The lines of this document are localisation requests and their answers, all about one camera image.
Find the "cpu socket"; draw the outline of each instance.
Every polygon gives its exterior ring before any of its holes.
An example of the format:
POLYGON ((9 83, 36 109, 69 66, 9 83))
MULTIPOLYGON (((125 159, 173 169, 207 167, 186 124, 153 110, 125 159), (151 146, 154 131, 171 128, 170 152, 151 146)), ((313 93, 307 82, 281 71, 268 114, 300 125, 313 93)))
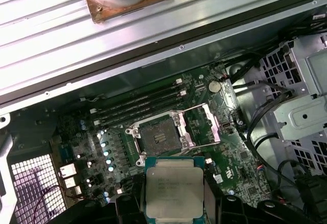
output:
POLYGON ((171 110, 140 120, 125 130, 126 134, 132 135, 139 154, 137 166, 144 166, 147 156, 178 155, 187 150, 197 147, 192 141, 189 132, 186 131, 185 112, 202 107, 206 117, 211 121, 211 131, 215 142, 220 142, 218 134, 219 125, 216 117, 210 112, 208 104, 200 104, 186 110, 171 110))

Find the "chip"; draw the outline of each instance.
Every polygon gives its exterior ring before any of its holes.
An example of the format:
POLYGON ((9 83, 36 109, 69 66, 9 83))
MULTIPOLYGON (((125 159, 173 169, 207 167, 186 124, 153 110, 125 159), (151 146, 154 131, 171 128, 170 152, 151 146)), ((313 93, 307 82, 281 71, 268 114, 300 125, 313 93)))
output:
POLYGON ((254 194, 257 193, 257 190, 256 190, 255 187, 249 187, 249 188, 247 189, 247 191, 249 192, 250 195, 254 195, 254 194))
POLYGON ((182 148, 172 118, 141 128, 141 139, 148 156, 157 156, 182 148))
POLYGON ((240 153, 240 156, 241 156, 241 159, 246 159, 246 158, 248 157, 248 155, 247 155, 247 152, 246 152, 246 151, 244 151, 244 152, 241 152, 241 153, 240 153))

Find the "motherboard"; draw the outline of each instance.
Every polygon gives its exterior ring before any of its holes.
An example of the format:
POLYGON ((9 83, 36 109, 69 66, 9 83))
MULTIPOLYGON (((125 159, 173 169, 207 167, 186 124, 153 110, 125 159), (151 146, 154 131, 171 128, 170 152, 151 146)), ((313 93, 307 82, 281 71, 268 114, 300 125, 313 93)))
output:
POLYGON ((196 155, 205 157, 206 170, 226 194, 251 206, 269 197, 260 163, 239 136, 246 125, 223 65, 83 102, 62 114, 57 128, 63 162, 79 175, 71 194, 105 204, 129 191, 122 181, 143 173, 147 156, 196 155))

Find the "wire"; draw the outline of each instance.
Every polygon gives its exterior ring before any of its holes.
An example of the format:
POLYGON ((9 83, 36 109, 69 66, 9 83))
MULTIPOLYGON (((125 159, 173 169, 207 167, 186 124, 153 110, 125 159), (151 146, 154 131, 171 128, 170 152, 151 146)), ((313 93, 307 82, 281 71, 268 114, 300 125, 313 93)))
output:
POLYGON ((253 119, 256 117, 256 114, 262 109, 264 108, 268 103, 272 102, 273 99, 268 99, 265 103, 261 104, 260 106, 258 106, 256 108, 256 110, 254 111, 253 115, 252 115, 252 118, 251 118, 251 121, 250 121, 250 124, 253 122, 253 119))
POLYGON ((263 81, 263 80, 259 80, 257 82, 256 81, 251 81, 251 82, 248 82, 248 83, 245 83, 245 84, 242 84, 242 85, 234 85, 233 88, 234 89, 240 89, 240 88, 251 87, 251 86, 257 85, 257 84, 264 84, 264 85, 269 86, 270 88, 273 88, 275 90, 279 90, 279 91, 282 91, 282 92, 287 91, 287 89, 285 89, 284 87, 274 85, 274 84, 271 84, 271 83, 269 83, 267 81, 263 81))
POLYGON ((268 103, 260 112, 257 113, 256 117, 253 118, 252 123, 250 124, 250 126, 248 128, 248 133, 247 133, 247 136, 246 136, 246 138, 244 140, 244 143, 247 146, 247 148, 252 152, 252 154, 254 156, 256 156, 268 170, 270 170, 271 172, 273 172, 277 176, 280 176, 283 180, 285 180, 291 186, 296 187, 296 185, 295 185, 294 182, 292 182, 289 178, 287 178, 286 176, 284 176, 283 174, 281 174, 280 172, 278 172, 276 169, 274 169, 270 164, 268 164, 268 162, 257 152, 257 150, 255 149, 255 147, 254 147, 254 145, 252 143, 252 140, 251 140, 251 134, 252 134, 254 128, 256 127, 256 125, 261 120, 261 118, 270 109, 272 109, 273 107, 275 107, 279 103, 285 101, 288 98, 288 96, 289 96, 288 93, 282 93, 282 94, 280 94, 280 96, 278 96, 272 102, 268 103))
POLYGON ((38 202, 35 205, 34 208, 34 213, 33 213, 33 218, 32 218, 32 224, 36 224, 35 220, 36 220, 36 211, 37 211, 37 207, 39 206, 39 204, 41 203, 41 200, 43 199, 43 197, 50 191, 52 191, 54 188, 60 187, 59 185, 55 185, 50 187, 47 191, 44 192, 44 194, 42 194, 42 196, 39 198, 38 202))
MULTIPOLYGON (((311 174, 310 171, 309 171, 309 170, 308 170, 304 165, 302 165, 301 163, 299 163, 298 161, 293 160, 293 159, 287 159, 287 160, 282 161, 282 162, 279 164, 277 171, 280 172, 280 173, 282 173, 282 171, 283 171, 283 169, 284 169, 284 166, 285 166, 287 163, 291 163, 291 164, 293 163, 293 164, 296 164, 296 165, 300 166, 306 174, 311 174)), ((281 180, 280 177, 278 177, 278 180, 277 180, 277 186, 279 187, 279 186, 281 185, 281 183, 282 183, 282 180, 281 180)))
POLYGON ((257 144, 254 146, 255 149, 257 150, 258 147, 259 147, 259 146, 260 146, 264 141, 266 141, 266 140, 268 140, 268 139, 270 139, 270 138, 278 138, 278 134, 277 134, 277 133, 273 133, 273 134, 270 134, 270 135, 266 135, 266 136, 264 136, 264 137, 261 138, 261 139, 257 142, 257 144))
POLYGON ((60 189, 63 190, 64 196, 66 196, 66 197, 74 198, 74 199, 79 198, 79 199, 82 199, 82 200, 85 199, 85 198, 83 198, 83 197, 78 197, 78 196, 69 196, 69 195, 66 194, 65 189, 64 189, 62 186, 60 186, 60 185, 53 185, 53 186, 51 186, 49 189, 47 189, 47 190, 44 192, 44 194, 41 195, 41 197, 39 198, 38 202, 36 203, 35 208, 34 208, 33 218, 32 218, 32 224, 35 224, 35 223, 36 223, 35 220, 36 220, 36 211, 37 211, 37 207, 38 207, 39 204, 41 203, 41 201, 42 201, 42 199, 44 198, 44 196, 45 196, 47 193, 51 192, 53 189, 57 188, 57 187, 59 187, 60 189))

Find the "green circuit board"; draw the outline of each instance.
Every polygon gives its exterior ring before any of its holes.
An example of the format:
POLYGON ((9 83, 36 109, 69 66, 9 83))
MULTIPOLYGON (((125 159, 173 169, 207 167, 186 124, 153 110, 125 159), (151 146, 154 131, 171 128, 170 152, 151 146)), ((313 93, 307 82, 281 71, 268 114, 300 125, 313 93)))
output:
POLYGON ((80 171, 83 194, 100 195, 106 191, 114 195, 118 190, 128 191, 120 182, 144 171, 137 165, 143 153, 150 156, 202 155, 208 159, 207 168, 226 194, 233 193, 252 206, 265 199, 269 185, 264 174, 260 174, 258 182, 256 180, 258 162, 239 137, 238 130, 246 126, 226 77, 224 66, 207 65, 112 98, 99 97, 75 113, 62 115, 58 133, 62 144, 69 145, 73 151, 73 155, 67 157, 71 157, 71 161, 95 162, 92 167, 80 171), (213 121, 202 105, 207 105, 209 113, 217 120, 219 143, 212 129, 213 121), (176 132, 171 129, 173 117, 167 112, 178 114, 180 111, 184 111, 181 114, 185 130, 194 148, 182 146, 180 127, 176 127, 176 132), (132 130, 131 126, 138 121, 143 122, 137 127, 140 138, 135 138, 126 130, 132 130), (114 166, 113 171, 108 170, 108 158, 114 166), (88 188, 84 179, 95 175, 100 175, 101 179, 96 188, 88 188))

